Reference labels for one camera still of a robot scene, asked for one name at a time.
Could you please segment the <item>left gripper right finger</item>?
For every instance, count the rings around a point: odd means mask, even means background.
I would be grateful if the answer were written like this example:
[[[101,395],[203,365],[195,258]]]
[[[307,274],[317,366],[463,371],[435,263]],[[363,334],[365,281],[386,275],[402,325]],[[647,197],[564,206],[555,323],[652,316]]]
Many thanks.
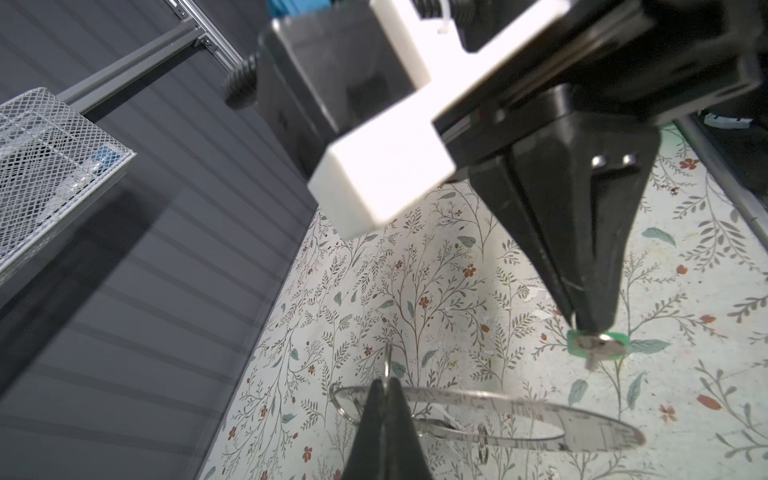
[[[396,378],[386,388],[386,478],[432,479],[404,389]]]

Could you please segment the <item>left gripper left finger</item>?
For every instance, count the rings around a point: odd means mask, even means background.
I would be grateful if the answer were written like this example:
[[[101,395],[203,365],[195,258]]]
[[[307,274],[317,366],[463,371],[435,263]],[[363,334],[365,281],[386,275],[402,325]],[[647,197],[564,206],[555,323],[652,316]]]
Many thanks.
[[[381,380],[375,380],[368,390],[363,415],[341,476],[342,480],[385,478],[386,419],[386,389]]]

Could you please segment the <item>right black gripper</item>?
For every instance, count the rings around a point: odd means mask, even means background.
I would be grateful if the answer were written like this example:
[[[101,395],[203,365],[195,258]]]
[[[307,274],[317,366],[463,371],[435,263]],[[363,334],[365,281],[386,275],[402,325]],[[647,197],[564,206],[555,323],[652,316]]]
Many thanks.
[[[543,118],[535,96],[561,85],[619,114],[573,112],[467,167],[571,325],[599,333],[614,324],[629,232],[661,142],[648,124],[756,88],[764,36],[761,1],[575,1],[438,119],[447,131],[489,103],[528,134]]]

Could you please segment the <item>metal perforated ring disc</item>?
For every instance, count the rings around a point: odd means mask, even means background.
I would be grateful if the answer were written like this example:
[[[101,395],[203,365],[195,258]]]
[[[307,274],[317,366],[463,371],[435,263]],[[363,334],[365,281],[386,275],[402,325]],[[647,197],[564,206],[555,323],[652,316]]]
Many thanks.
[[[405,386],[418,433],[518,450],[601,453],[646,443],[634,426],[597,413],[482,391]]]

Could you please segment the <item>green key tag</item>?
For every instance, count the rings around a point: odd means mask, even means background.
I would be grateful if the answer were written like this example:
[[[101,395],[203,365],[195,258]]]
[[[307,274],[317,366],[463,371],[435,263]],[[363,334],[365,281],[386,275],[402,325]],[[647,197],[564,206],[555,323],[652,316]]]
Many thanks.
[[[567,334],[568,353],[584,359],[593,357],[602,361],[620,358],[627,353],[629,344],[629,337],[617,332],[592,334],[570,330]]]

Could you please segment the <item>small metal keyring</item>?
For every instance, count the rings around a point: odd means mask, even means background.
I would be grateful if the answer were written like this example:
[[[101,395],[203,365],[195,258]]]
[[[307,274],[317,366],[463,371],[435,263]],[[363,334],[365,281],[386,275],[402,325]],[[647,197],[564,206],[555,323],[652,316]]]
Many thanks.
[[[384,349],[383,384],[385,387],[388,386],[392,377],[392,353],[393,345],[391,342],[388,342]]]

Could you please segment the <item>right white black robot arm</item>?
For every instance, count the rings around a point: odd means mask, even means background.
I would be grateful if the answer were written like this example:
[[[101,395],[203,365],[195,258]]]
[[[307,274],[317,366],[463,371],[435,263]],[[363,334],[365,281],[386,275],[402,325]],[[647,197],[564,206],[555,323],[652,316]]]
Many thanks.
[[[570,1],[439,115],[467,179],[578,330],[614,323],[627,239],[661,143],[767,111],[763,1]]]

